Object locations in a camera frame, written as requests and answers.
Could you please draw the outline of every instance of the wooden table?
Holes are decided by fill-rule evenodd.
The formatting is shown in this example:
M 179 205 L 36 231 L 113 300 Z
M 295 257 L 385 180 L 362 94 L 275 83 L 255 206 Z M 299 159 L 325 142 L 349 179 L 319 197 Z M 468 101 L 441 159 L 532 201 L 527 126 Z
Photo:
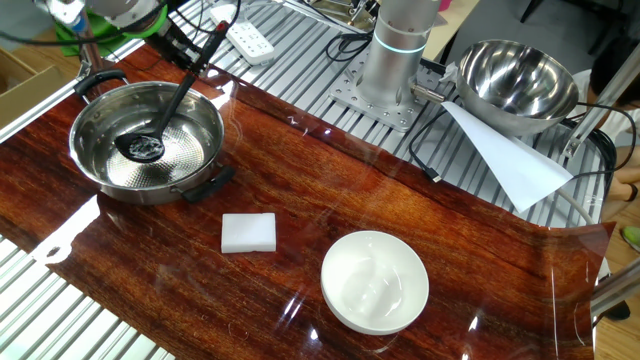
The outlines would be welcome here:
M 447 25 L 434 27 L 431 30 L 422 57 L 435 60 L 441 53 L 448 54 L 447 47 L 451 50 L 458 30 L 479 2 L 480 0 L 453 0 L 447 10 L 440 12 L 440 15 L 447 20 Z
M 133 82 L 178 82 L 147 47 Z M 197 205 L 133 206 L 100 194 L 68 155 L 84 103 L 64 100 L 0 145 L 0 233 L 183 359 L 592 359 L 590 295 L 612 224 L 531 225 L 211 69 L 194 88 L 225 122 L 237 174 Z M 277 251 L 220 253 L 224 213 L 276 214 Z M 424 262 L 421 316 L 392 336 L 342 325 L 320 268 L 340 237 L 390 233 Z

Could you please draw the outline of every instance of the black pan handle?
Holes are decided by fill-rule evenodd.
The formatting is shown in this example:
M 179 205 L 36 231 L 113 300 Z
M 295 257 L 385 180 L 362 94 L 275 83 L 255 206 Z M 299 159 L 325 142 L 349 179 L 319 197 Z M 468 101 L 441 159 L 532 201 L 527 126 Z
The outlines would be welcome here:
M 231 166 L 223 166 L 222 170 L 220 170 L 218 175 L 213 179 L 193 189 L 182 192 L 182 198 L 190 204 L 202 201 L 220 190 L 235 174 L 236 170 L 234 168 Z
M 125 75 L 124 71 L 120 69 L 109 69 L 87 76 L 77 83 L 76 86 L 73 87 L 73 90 L 78 96 L 84 98 L 92 87 L 108 80 L 122 80 L 128 84 L 127 75 Z

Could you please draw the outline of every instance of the white bowl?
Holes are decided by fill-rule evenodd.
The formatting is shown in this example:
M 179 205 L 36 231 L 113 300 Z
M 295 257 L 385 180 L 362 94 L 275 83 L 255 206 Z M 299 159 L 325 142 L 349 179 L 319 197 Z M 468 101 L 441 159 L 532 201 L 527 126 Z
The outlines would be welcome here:
M 420 315 L 429 278 L 402 240 L 360 231 L 336 241 L 322 262 L 322 294 L 333 314 L 368 335 L 396 333 Z

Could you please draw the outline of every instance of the black ladle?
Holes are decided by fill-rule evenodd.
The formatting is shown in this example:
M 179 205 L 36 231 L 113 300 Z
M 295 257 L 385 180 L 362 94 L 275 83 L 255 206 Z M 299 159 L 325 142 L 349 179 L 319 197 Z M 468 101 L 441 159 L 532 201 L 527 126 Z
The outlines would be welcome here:
M 142 130 L 118 136 L 114 141 L 118 151 L 127 159 L 138 163 L 148 164 L 160 160 L 164 155 L 162 133 L 195 81 L 196 77 L 187 73 L 173 94 L 160 121 Z

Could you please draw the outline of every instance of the metal mixing bowl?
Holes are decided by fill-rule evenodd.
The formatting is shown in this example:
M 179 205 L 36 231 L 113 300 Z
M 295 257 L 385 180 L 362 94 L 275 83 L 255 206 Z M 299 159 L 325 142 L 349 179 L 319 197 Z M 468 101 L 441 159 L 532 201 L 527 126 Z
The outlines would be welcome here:
M 560 63 L 505 40 L 481 41 L 467 49 L 457 88 L 467 111 L 513 136 L 556 125 L 578 102 L 578 87 Z

